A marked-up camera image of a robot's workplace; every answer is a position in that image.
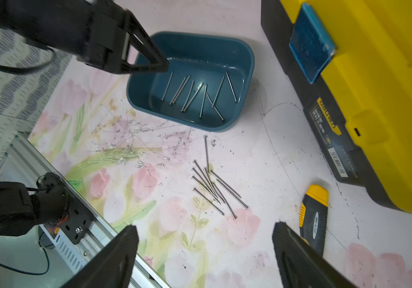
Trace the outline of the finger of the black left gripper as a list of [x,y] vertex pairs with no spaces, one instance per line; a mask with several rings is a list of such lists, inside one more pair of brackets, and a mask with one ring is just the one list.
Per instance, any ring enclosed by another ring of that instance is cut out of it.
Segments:
[[[134,14],[129,10],[125,10],[123,15],[123,55],[119,74],[167,72],[169,61],[143,29]],[[140,56],[144,56],[148,64],[130,64],[128,57],[131,47],[137,50]]]

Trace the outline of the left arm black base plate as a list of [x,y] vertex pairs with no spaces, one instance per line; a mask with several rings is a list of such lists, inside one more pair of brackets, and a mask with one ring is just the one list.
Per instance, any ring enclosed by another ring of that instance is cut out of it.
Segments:
[[37,188],[46,234],[54,240],[63,232],[72,244],[79,244],[93,222],[92,213],[57,174],[48,172],[40,176]]

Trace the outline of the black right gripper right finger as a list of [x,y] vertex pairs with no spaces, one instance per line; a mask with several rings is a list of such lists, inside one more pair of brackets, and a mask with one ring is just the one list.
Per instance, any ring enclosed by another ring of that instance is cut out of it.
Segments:
[[286,223],[277,222],[272,236],[275,258],[285,288],[353,288]]

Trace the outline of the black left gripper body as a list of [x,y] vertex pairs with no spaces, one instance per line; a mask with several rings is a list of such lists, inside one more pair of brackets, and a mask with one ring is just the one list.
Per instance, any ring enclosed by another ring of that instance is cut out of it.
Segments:
[[129,18],[114,1],[0,1],[0,28],[112,74],[130,73]]

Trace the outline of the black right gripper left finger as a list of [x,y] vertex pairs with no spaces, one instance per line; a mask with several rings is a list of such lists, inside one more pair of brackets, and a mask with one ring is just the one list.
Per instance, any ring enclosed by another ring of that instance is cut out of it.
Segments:
[[64,288],[127,288],[136,260],[139,237],[126,226],[67,283]]

